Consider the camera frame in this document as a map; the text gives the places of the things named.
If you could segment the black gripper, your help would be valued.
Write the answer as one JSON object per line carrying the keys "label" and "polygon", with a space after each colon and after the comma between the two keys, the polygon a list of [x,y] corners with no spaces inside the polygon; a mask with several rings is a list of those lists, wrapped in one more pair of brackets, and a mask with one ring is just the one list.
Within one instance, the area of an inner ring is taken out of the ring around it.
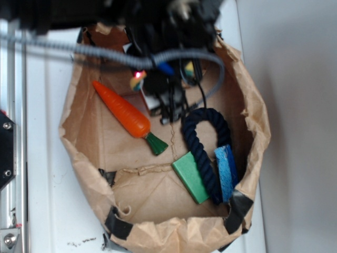
{"label": "black gripper", "polygon": [[134,84],[146,97],[154,99],[151,115],[159,115],[162,124],[182,120],[188,113],[216,92],[217,82],[201,99],[190,105],[184,85],[200,86],[203,78],[202,60],[224,65],[214,56],[217,36],[215,22],[222,1],[136,1],[132,9],[134,23],[126,26],[129,43],[126,53],[147,57],[150,67],[134,67],[132,73],[141,78]]}

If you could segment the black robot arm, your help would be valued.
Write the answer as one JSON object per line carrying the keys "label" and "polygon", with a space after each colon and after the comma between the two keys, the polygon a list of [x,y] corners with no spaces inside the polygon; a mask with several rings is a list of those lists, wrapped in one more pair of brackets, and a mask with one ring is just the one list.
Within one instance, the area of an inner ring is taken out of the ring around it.
{"label": "black robot arm", "polygon": [[121,27],[129,40],[123,53],[89,46],[71,46],[38,38],[1,34],[1,39],[105,57],[127,65],[134,73],[133,90],[144,89],[159,104],[162,123],[174,122],[196,108],[188,105],[183,83],[199,85],[201,60],[220,68],[219,79],[201,103],[221,87],[225,67],[214,55],[215,22],[221,1],[1,1],[1,19],[17,22],[20,30],[44,35],[103,24]]}

